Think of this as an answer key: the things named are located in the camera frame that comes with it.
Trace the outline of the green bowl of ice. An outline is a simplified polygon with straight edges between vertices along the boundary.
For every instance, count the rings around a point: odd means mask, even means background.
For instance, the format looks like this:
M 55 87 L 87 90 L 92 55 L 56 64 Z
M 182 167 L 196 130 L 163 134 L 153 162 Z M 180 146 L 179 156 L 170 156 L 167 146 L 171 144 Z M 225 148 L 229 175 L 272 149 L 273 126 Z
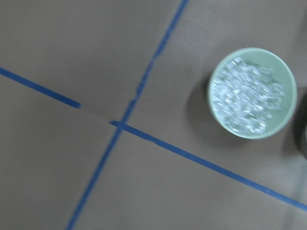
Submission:
M 208 107 L 228 132 L 263 139 L 283 129 L 294 114 L 297 87 L 287 64 L 256 47 L 236 50 L 214 69 L 207 86 Z

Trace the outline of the steel ice scoop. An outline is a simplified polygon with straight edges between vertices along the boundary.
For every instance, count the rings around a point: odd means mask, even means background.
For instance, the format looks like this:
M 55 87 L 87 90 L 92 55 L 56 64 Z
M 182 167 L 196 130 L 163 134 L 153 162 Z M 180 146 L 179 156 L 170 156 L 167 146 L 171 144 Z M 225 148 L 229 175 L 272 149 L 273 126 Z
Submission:
M 307 158 L 307 94 L 302 97 L 294 119 L 293 132 L 298 151 Z

